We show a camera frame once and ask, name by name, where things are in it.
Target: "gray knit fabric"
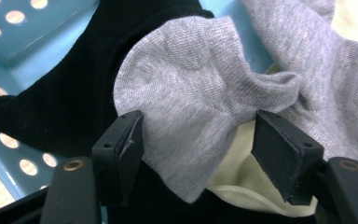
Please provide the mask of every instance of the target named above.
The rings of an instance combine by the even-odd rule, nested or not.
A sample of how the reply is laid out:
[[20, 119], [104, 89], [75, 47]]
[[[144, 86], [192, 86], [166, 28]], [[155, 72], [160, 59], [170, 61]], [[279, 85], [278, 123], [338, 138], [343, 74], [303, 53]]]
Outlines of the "gray knit fabric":
[[118, 114], [145, 115], [144, 161], [189, 203], [257, 109], [281, 112], [324, 145], [327, 159], [358, 160], [358, 43], [330, 29], [323, 7], [312, 5], [318, 14], [297, 0], [243, 3], [285, 72], [253, 73], [230, 18], [189, 17], [142, 39], [117, 75]]

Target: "gray cloth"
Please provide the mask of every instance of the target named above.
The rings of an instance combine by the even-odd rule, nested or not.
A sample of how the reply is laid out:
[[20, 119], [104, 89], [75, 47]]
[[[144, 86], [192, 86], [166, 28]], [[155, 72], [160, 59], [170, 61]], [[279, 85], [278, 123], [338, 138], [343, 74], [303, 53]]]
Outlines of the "gray cloth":
[[118, 114], [145, 114], [144, 161], [189, 203], [257, 109], [280, 112], [324, 145], [326, 159], [358, 160], [358, 43], [334, 33], [322, 7], [243, 3], [284, 72], [253, 73], [230, 18], [189, 17], [134, 46], [115, 83]]

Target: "black fabric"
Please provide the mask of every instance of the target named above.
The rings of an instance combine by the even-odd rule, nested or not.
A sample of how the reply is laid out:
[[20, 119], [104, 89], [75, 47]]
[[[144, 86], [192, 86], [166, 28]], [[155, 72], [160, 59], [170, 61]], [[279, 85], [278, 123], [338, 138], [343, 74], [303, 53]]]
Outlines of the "black fabric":
[[242, 209], [223, 202], [208, 190], [194, 203], [185, 203], [143, 161], [129, 205], [108, 207], [107, 211], [109, 223], [316, 223], [314, 216], [290, 218]]
[[113, 83], [127, 52], [165, 21], [211, 18], [198, 0], [102, 0], [65, 58], [18, 96], [0, 97], [0, 132], [41, 151], [90, 156], [116, 119]]

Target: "laundry basket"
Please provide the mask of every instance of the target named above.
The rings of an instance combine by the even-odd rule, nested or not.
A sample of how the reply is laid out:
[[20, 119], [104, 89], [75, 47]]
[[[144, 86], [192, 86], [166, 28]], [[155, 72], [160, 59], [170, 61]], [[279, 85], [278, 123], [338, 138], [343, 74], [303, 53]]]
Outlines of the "laundry basket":
[[[272, 60], [241, 1], [200, 2], [215, 17], [229, 15], [234, 20], [251, 68], [266, 71]], [[97, 0], [0, 0], [0, 95], [17, 95], [54, 67], [84, 31], [97, 6]], [[0, 133], [0, 179], [14, 200], [47, 186], [62, 159]]]

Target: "black garment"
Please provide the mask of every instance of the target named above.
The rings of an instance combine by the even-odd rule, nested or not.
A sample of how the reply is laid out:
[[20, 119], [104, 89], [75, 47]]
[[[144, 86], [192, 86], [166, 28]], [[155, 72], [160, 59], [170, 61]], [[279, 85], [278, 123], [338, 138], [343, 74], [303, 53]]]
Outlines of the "black garment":
[[116, 119], [113, 83], [127, 52], [164, 22], [213, 14], [197, 0], [101, 0], [65, 58], [18, 96], [0, 97], [0, 132], [41, 151], [90, 156]]
[[284, 217], [225, 203], [208, 190], [192, 204], [172, 193], [144, 162], [139, 167], [129, 206], [108, 207], [109, 223], [315, 224], [315, 217]]

